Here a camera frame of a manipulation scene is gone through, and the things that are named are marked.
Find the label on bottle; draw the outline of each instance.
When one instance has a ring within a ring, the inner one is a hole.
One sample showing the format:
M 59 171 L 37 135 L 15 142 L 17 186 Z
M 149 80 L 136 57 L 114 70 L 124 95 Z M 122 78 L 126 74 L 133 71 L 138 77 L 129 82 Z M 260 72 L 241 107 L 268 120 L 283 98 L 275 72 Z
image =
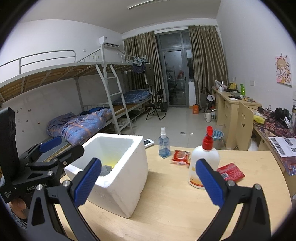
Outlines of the label on bottle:
M 199 187 L 204 187 L 204 185 L 203 185 L 202 182 L 199 180 L 199 178 L 196 178 L 196 177 L 190 176 L 189 181 L 190 181 L 190 183 L 193 184 L 193 185 L 196 185 L 196 186 L 199 186 Z

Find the wooden bed slats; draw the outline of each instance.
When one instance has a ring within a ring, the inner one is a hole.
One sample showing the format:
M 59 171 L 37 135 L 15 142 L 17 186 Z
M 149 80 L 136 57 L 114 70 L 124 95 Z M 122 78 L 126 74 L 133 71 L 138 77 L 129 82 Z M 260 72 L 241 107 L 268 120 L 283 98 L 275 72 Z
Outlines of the wooden bed slats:
M 132 69 L 131 65 L 112 64 L 116 72 L 124 72 Z M 111 73 L 110 64 L 107 64 L 107 73 Z M 23 76 L 13 82 L 0 88 L 0 102 L 3 103 L 26 91 L 44 86 L 53 82 L 97 74 L 96 64 L 66 66 L 47 71 L 37 72 L 31 75 Z

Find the ceiling light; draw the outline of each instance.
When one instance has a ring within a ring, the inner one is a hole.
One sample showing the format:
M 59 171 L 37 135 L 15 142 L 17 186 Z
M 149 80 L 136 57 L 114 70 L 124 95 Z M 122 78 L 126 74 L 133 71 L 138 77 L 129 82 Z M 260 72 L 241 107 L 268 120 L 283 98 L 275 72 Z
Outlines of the ceiling light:
M 164 2 L 164 1 L 169 1 L 169 0 L 149 0 L 149 1 L 145 1 L 145 2 L 142 2 L 142 3 L 136 4 L 136 5 L 133 5 L 131 7 L 128 7 L 128 9 L 131 10 L 133 8 L 143 6 L 145 4 L 155 3 L 155 2 Z

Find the red food wrapper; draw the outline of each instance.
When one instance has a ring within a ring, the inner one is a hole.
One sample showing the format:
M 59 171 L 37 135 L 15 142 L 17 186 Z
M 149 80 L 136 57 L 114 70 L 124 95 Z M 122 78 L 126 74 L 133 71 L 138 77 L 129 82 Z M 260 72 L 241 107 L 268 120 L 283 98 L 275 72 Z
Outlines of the red food wrapper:
M 245 177 L 243 172 L 234 163 L 219 167 L 217 172 L 221 174 L 225 181 L 233 180 L 237 182 Z
M 189 165 L 190 164 L 189 156 L 190 156 L 190 152 L 188 151 L 175 150 L 174 156 L 172 158 L 172 162 L 180 165 Z

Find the water bottle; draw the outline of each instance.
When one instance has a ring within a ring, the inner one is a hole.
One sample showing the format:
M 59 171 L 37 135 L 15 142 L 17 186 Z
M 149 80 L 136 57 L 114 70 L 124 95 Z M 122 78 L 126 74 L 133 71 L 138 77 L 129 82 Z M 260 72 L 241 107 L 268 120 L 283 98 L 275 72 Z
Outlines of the water bottle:
M 170 156 L 170 139 L 166 136 L 165 127 L 161 128 L 160 137 L 158 138 L 158 153 L 162 158 Z

